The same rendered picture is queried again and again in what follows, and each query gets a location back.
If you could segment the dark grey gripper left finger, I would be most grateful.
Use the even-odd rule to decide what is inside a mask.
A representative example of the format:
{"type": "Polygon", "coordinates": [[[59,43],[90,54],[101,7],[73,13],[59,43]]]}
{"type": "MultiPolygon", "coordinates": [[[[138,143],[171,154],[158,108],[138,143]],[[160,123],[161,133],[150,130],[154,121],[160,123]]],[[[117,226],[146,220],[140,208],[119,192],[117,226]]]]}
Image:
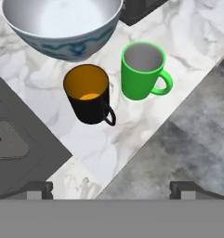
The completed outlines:
{"type": "Polygon", "coordinates": [[[7,199],[18,200],[52,200],[53,183],[51,181],[34,181],[26,184],[22,189],[12,192],[7,199]]]}

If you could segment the grey sink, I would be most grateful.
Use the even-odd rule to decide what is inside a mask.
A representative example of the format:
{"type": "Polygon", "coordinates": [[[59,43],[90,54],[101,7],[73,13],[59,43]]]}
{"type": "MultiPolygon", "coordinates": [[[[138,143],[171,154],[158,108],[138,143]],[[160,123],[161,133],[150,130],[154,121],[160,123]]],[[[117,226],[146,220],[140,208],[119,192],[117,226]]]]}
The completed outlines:
{"type": "Polygon", "coordinates": [[[72,154],[0,77],[0,199],[46,181],[72,154]]]}

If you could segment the dark grey appliance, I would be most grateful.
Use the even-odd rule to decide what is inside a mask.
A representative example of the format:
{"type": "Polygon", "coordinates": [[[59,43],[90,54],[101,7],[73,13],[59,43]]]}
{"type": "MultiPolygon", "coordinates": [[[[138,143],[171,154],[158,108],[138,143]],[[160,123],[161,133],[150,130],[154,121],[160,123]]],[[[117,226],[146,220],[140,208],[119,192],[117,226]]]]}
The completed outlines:
{"type": "Polygon", "coordinates": [[[124,0],[120,21],[132,26],[168,0],[124,0]]]}

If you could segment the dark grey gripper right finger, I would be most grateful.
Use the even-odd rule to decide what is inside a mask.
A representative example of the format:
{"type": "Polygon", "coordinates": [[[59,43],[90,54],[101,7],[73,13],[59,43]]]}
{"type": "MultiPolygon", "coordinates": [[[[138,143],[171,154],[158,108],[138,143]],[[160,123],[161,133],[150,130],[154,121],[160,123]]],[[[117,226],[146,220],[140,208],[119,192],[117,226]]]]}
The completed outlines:
{"type": "Polygon", "coordinates": [[[171,181],[170,200],[224,200],[224,195],[204,190],[193,181],[171,181]]]}

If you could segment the white bowl with blue pattern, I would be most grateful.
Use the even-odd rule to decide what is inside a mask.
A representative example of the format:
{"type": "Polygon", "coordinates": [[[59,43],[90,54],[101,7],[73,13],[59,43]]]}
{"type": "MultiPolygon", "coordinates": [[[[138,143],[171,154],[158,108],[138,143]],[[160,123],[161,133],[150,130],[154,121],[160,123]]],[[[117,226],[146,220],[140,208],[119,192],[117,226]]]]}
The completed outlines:
{"type": "Polygon", "coordinates": [[[83,61],[110,40],[124,0],[2,0],[2,16],[29,46],[50,58],[83,61]]]}

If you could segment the black mug with orange inside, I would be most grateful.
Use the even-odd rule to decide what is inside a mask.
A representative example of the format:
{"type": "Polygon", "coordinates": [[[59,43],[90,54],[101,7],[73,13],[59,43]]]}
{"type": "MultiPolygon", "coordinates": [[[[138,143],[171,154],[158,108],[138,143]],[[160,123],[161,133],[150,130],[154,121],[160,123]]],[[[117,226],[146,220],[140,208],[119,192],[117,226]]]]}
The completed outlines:
{"type": "Polygon", "coordinates": [[[84,124],[105,121],[115,126],[116,115],[110,106],[109,76],[94,64],[82,64],[69,70],[63,89],[76,117],[84,124]]]}

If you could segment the green mug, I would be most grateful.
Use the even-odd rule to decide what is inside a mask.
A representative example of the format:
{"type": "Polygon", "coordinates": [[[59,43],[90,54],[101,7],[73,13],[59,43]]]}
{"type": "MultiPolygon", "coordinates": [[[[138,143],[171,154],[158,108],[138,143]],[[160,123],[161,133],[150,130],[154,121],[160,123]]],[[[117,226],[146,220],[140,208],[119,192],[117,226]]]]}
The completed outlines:
{"type": "Polygon", "coordinates": [[[168,94],[173,79],[164,66],[165,53],[156,44],[136,41],[127,45],[121,56],[123,94],[132,100],[146,99],[150,94],[168,94]]]}

